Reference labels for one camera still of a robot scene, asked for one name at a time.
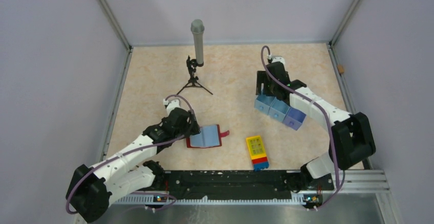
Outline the red leather card holder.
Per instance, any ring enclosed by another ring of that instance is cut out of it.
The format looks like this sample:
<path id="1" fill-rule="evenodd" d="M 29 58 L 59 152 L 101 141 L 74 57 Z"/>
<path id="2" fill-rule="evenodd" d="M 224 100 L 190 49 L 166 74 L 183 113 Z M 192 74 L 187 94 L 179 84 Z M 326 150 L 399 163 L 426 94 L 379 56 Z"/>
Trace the red leather card holder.
<path id="1" fill-rule="evenodd" d="M 186 139 L 187 148 L 207 149 L 222 146 L 222 138 L 230 135 L 230 131 L 221 131 L 218 124 L 201 127 L 200 133 Z"/>

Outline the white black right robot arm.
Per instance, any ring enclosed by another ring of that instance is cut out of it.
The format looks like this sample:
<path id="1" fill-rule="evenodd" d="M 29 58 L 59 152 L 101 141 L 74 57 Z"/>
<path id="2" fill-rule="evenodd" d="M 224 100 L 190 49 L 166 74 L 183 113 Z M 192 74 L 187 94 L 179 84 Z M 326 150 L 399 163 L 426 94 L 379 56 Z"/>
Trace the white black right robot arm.
<path id="1" fill-rule="evenodd" d="M 256 73 L 254 108 L 281 124 L 298 130 L 306 117 L 316 121 L 328 133 L 328 150 L 305 163 L 290 180 L 291 190 L 314 189 L 321 178 L 345 171 L 376 152 L 371 125 L 362 112 L 351 114 L 313 93 L 305 83 L 289 78 L 279 61 Z"/>

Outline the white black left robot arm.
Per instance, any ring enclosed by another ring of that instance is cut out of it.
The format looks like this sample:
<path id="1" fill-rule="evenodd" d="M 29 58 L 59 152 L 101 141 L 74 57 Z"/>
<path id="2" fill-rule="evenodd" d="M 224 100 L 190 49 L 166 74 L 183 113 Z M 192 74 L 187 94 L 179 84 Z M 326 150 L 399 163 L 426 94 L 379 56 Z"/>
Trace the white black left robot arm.
<path id="1" fill-rule="evenodd" d="M 119 198 L 141 188 L 160 189 L 163 174 L 140 162 L 199 131 L 193 109 L 173 108 L 160 123 L 146 128 L 115 155 L 92 166 L 77 167 L 66 193 L 66 212 L 94 222 Z"/>

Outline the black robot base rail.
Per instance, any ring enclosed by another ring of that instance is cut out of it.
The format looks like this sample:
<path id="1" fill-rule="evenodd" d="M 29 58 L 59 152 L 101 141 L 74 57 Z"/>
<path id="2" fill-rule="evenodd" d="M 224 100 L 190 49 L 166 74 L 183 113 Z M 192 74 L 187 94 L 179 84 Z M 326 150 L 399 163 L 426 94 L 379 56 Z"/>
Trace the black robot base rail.
<path id="1" fill-rule="evenodd" d="M 156 176 L 144 191 L 168 193 L 178 201 L 291 199 L 301 191 L 333 191 L 330 174 L 306 183 L 299 171 L 223 170 L 166 171 Z"/>

